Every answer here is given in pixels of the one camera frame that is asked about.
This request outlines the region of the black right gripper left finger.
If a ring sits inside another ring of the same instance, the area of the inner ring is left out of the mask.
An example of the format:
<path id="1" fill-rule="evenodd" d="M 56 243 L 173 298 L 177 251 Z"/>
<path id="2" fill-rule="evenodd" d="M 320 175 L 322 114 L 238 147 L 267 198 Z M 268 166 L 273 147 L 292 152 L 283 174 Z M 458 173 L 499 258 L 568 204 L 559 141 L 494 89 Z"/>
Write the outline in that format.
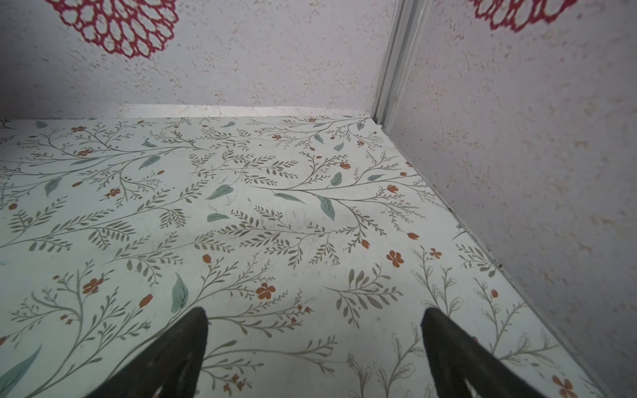
<path id="1" fill-rule="evenodd" d="M 194 308 L 89 397 L 193 397 L 207 346 L 205 310 Z"/>

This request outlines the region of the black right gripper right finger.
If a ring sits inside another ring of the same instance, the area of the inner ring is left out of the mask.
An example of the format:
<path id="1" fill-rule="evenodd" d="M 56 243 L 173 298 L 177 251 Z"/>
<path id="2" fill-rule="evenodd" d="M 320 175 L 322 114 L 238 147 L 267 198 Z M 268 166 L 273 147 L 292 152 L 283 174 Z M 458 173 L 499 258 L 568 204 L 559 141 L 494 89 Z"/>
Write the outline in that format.
<path id="1" fill-rule="evenodd" d="M 425 311 L 421 331 L 439 397 L 542 397 L 438 308 Z"/>

